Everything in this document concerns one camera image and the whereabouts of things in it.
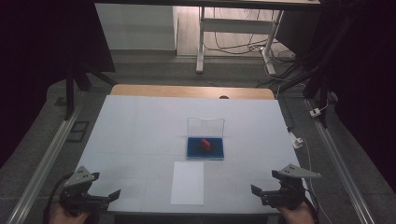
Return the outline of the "aluminium rail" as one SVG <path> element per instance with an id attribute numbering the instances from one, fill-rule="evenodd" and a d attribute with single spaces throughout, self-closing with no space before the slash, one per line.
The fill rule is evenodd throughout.
<path id="1" fill-rule="evenodd" d="M 71 113 L 67 120 L 63 120 L 56 134 L 52 138 L 42 160 L 38 164 L 35 172 L 32 175 L 27 187 L 25 188 L 23 194 L 18 200 L 16 206 L 14 207 L 10 217 L 8 218 L 6 224 L 23 224 L 27 218 L 35 199 L 44 185 L 46 178 L 50 173 L 50 169 L 53 163 L 56 161 L 62 146 L 65 142 L 67 135 L 73 124 L 76 121 L 78 114 L 80 113 L 82 104 L 75 106 L 75 109 Z"/>
<path id="2" fill-rule="evenodd" d="M 332 160 L 334 169 L 336 170 L 347 195 L 357 213 L 357 216 L 361 224 L 375 224 L 375 219 L 372 216 L 366 201 L 363 199 L 361 191 L 358 186 L 354 183 L 354 180 L 347 169 L 347 165 L 340 154 L 338 147 L 333 141 L 333 138 L 327 128 L 325 128 L 317 117 L 313 117 L 315 126 L 318 133 L 324 143 L 328 154 Z"/>

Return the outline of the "white power adapter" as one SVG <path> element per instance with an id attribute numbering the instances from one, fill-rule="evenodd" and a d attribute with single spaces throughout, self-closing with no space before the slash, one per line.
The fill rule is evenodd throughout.
<path id="1" fill-rule="evenodd" d="M 300 137 L 296 137 L 292 132 L 289 132 L 290 135 L 290 141 L 292 146 L 297 149 L 303 146 L 303 139 Z"/>

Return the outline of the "black rectangular floor frame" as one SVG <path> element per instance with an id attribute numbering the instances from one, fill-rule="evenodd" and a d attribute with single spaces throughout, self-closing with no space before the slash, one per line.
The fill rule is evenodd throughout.
<path id="1" fill-rule="evenodd" d="M 66 141 L 70 143 L 81 143 L 88 131 L 89 125 L 90 123 L 88 121 L 76 121 Z"/>

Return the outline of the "white cabinet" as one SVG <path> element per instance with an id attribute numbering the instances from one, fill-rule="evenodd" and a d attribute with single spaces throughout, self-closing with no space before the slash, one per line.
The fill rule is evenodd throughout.
<path id="1" fill-rule="evenodd" d="M 110 49 L 177 49 L 176 7 L 99 3 L 95 7 Z"/>

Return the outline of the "white desk frame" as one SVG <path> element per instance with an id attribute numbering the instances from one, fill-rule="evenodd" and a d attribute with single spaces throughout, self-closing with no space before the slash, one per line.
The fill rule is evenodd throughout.
<path id="1" fill-rule="evenodd" d="M 248 34 L 248 35 L 267 35 L 268 39 L 263 47 L 259 47 L 266 71 L 274 75 L 276 70 L 270 58 L 270 50 L 274 42 L 280 19 L 283 11 L 279 10 L 276 16 L 270 21 L 260 20 L 238 20 L 238 19 L 220 19 L 216 16 L 207 18 L 205 16 L 205 7 L 200 7 L 199 13 L 199 43 L 196 61 L 196 73 L 204 72 L 204 37 L 205 33 L 225 33 L 225 34 Z"/>

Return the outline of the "black metal stand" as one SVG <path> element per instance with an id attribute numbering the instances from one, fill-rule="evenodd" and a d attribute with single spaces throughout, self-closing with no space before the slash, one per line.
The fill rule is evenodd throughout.
<path id="1" fill-rule="evenodd" d="M 318 121 L 324 128 L 328 127 L 326 122 L 326 108 L 328 106 L 327 94 L 330 74 L 327 72 L 327 69 L 330 68 L 329 62 L 353 21 L 353 16 L 347 14 L 339 16 L 338 22 L 334 25 L 327 37 L 322 40 L 321 45 L 307 55 L 307 57 L 315 56 L 317 62 L 310 69 L 305 68 L 301 75 L 279 87 L 279 91 L 282 92 L 296 86 L 300 82 L 308 80 L 307 86 L 303 91 L 303 96 L 305 99 L 311 99 L 319 92 L 320 115 L 318 116 Z"/>

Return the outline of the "clear case with blue ink pad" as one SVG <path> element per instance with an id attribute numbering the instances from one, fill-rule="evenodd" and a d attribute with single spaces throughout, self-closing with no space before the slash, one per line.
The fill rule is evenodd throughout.
<path id="1" fill-rule="evenodd" d="M 224 159 L 223 135 L 225 119 L 187 119 L 187 159 L 212 160 Z M 201 140 L 211 143 L 209 150 L 201 145 Z"/>

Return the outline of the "white paper sheet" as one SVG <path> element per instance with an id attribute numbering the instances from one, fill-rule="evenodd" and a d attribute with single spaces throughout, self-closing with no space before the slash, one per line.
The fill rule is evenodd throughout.
<path id="1" fill-rule="evenodd" d="M 204 204 L 204 164 L 176 161 L 174 163 L 171 204 Z"/>

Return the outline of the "white table cover board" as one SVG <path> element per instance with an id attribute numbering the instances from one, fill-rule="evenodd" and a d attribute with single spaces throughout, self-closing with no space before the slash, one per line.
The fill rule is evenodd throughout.
<path id="1" fill-rule="evenodd" d="M 174 163 L 188 161 L 187 119 L 225 119 L 222 161 L 204 164 L 204 204 L 171 204 Z M 275 100 L 107 96 L 80 164 L 100 173 L 92 194 L 120 189 L 112 212 L 271 214 L 251 185 L 276 190 L 273 170 L 298 162 Z"/>

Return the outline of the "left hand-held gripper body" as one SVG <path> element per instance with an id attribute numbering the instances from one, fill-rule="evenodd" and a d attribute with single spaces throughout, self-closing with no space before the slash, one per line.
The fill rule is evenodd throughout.
<path id="1" fill-rule="evenodd" d="M 105 212 L 109 205 L 108 197 L 91 195 L 89 189 L 93 182 L 92 173 L 84 166 L 77 168 L 64 183 L 60 205 L 70 215 Z"/>

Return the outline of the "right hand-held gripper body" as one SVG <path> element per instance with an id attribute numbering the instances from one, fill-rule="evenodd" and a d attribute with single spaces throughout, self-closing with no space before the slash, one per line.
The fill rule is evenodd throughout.
<path id="1" fill-rule="evenodd" d="M 296 209 L 306 198 L 303 179 L 321 178 L 321 174 L 291 163 L 278 171 L 281 175 L 281 179 L 278 180 L 280 189 L 263 191 L 261 196 L 262 204 L 272 208 L 286 206 L 289 210 Z"/>

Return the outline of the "person's left hand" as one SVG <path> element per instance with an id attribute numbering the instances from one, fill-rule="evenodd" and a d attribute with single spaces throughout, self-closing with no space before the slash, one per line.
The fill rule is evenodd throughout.
<path id="1" fill-rule="evenodd" d="M 70 215 L 62 206 L 57 204 L 49 217 L 49 224 L 84 224 L 90 213 L 81 213 L 77 217 Z"/>

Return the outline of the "person's right hand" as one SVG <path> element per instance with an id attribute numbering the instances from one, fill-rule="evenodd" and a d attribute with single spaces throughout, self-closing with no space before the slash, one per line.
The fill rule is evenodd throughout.
<path id="1" fill-rule="evenodd" d="M 301 203 L 294 210 L 289 210 L 286 206 L 279 206 L 277 210 L 285 218 L 287 224 L 314 224 L 310 208 L 306 203 Z"/>

